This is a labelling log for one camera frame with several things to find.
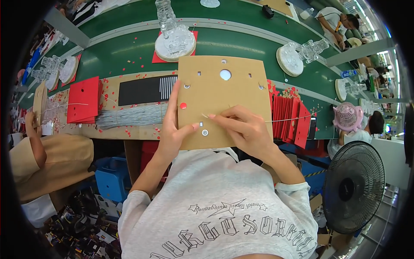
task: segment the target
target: man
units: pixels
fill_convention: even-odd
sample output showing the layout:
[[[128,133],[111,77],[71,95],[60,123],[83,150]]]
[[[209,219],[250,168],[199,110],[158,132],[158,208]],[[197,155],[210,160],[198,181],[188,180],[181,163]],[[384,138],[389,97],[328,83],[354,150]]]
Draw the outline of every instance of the man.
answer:
[[[379,111],[375,111],[372,116],[369,117],[366,127],[361,130],[358,129],[357,132],[345,132],[341,131],[339,138],[337,140],[331,139],[328,143],[328,154],[332,159],[335,154],[345,145],[344,138],[345,135],[350,138],[352,141],[360,140],[367,143],[371,143],[373,134],[382,134],[384,131],[384,118]]]
[[[123,203],[122,258],[309,258],[318,230],[309,185],[273,143],[263,118],[237,105],[208,119],[225,128],[239,149],[271,166],[281,180],[276,187],[270,173],[250,160],[212,150],[178,152],[199,128],[199,123],[177,127],[182,86],[175,83],[158,149]]]
[[[345,49],[344,35],[348,29],[359,29],[359,16],[341,13],[336,8],[325,7],[316,16],[325,31],[325,38]]]

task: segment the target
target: wire bundle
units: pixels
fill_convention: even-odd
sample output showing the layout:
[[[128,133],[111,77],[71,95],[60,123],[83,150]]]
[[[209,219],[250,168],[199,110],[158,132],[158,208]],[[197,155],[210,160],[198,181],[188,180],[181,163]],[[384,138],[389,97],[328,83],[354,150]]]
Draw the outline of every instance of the wire bundle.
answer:
[[[138,106],[130,109],[101,111],[96,124],[103,130],[118,126],[143,126],[162,123],[168,104]]]

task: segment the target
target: workbench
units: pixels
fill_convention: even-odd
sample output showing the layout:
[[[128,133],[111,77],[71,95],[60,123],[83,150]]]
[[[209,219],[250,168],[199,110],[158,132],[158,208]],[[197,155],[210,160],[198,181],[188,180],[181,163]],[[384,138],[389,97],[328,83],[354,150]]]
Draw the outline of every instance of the workbench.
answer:
[[[340,71],[352,69],[352,66],[349,63],[332,68],[324,65],[325,58],[338,53],[333,46],[324,50],[318,61],[304,63],[304,71],[298,77],[284,74],[275,58],[276,50],[289,41],[303,44],[309,39],[320,40],[323,30],[319,22],[311,18],[306,21],[299,18],[301,22],[297,22],[277,12],[272,19],[267,19],[257,4],[239,0],[221,0],[220,3],[217,8],[205,8],[199,1],[172,2],[178,24],[198,31],[196,55],[262,60],[267,78],[280,94],[284,89],[295,87],[308,110],[317,112],[318,131],[315,138],[333,138],[334,115],[329,106],[339,104],[335,80],[340,78]],[[111,81],[111,77],[126,74],[150,74],[153,71],[170,73],[178,68],[177,63],[152,63],[154,43],[159,34],[153,0],[140,0],[107,11],[80,24],[79,28],[91,38],[90,47],[82,50],[70,41],[65,46],[60,42],[45,55],[65,58],[82,52],[75,82],[95,76]],[[29,86],[29,92],[20,96],[20,106],[25,109],[33,105],[32,93],[38,84],[30,77],[26,85]],[[59,82],[57,90],[49,95],[69,87],[61,87]],[[350,96],[346,101],[358,105],[359,97]],[[149,138],[140,135],[134,139]]]

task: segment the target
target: worker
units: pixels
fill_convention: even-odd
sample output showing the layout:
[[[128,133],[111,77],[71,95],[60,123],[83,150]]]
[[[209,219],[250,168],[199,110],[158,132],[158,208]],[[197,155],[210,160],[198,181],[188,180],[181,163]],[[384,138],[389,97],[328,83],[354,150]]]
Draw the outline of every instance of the worker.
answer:
[[[25,117],[27,137],[9,152],[12,173],[21,203],[60,190],[94,175],[91,164],[123,152],[121,140],[95,140],[56,134],[41,137],[34,128],[35,115]]]
[[[345,136],[350,141],[364,141],[368,144],[371,143],[373,134],[382,134],[384,131],[384,118],[379,111],[374,111],[374,113],[369,117],[368,123],[365,128],[357,129],[356,132],[346,132],[341,131],[339,133],[338,139],[331,139],[327,145],[327,151],[329,157],[332,159],[335,154],[345,145]]]
[[[333,7],[325,7],[315,16],[325,31],[325,38],[345,49],[344,35],[348,29],[359,28],[359,15],[345,15]]]
[[[271,166],[281,180],[275,187],[270,173],[250,160],[208,149],[179,152],[183,139],[199,128],[199,122],[177,127],[181,85],[178,80],[173,86],[158,149],[123,203],[122,258],[308,258],[318,245],[310,187],[273,143],[263,118],[237,105],[207,119],[239,149]]]

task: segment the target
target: stack of red cardboard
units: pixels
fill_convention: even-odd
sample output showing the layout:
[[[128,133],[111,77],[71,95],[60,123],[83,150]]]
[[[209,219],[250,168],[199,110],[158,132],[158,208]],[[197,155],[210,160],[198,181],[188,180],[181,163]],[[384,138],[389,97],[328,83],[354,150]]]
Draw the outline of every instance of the stack of red cardboard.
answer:
[[[305,148],[311,114],[300,99],[275,96],[273,120],[274,138]]]
[[[95,123],[103,84],[99,77],[89,78],[70,86],[67,123]]]

